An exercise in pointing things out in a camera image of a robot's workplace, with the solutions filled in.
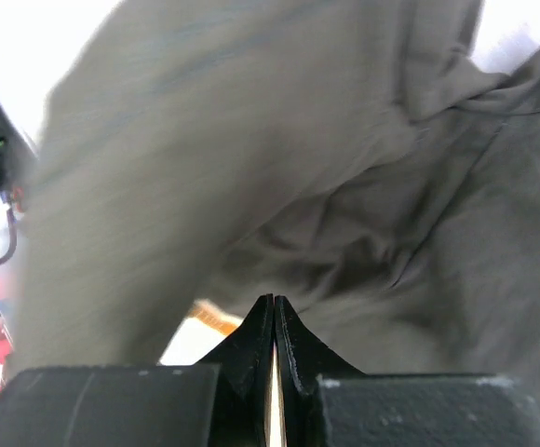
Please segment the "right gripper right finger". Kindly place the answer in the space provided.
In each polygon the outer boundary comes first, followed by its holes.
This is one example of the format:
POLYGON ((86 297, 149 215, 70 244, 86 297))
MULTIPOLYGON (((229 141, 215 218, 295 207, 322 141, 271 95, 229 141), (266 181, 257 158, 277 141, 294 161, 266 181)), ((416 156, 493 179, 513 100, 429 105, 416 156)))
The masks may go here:
POLYGON ((274 339, 286 444, 318 446, 321 428, 314 421, 317 378, 358 378, 365 373, 308 330, 284 296, 275 298, 274 339))

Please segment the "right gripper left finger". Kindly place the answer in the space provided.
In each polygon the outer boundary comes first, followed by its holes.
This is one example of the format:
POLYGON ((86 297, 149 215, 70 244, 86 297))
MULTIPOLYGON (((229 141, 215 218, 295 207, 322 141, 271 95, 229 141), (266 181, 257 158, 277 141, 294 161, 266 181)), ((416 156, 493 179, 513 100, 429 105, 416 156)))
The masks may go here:
POLYGON ((261 447, 274 349, 274 296, 258 298, 239 327, 199 362, 219 367, 209 445, 261 447))

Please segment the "olive green underwear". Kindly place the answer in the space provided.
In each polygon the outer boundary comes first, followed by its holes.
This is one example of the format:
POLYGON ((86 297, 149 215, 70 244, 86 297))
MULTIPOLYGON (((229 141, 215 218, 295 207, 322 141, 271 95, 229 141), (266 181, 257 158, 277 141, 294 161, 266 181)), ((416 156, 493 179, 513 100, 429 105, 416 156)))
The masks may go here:
POLYGON ((126 1, 52 91, 9 373, 283 294, 367 373, 540 405, 540 1, 126 1))

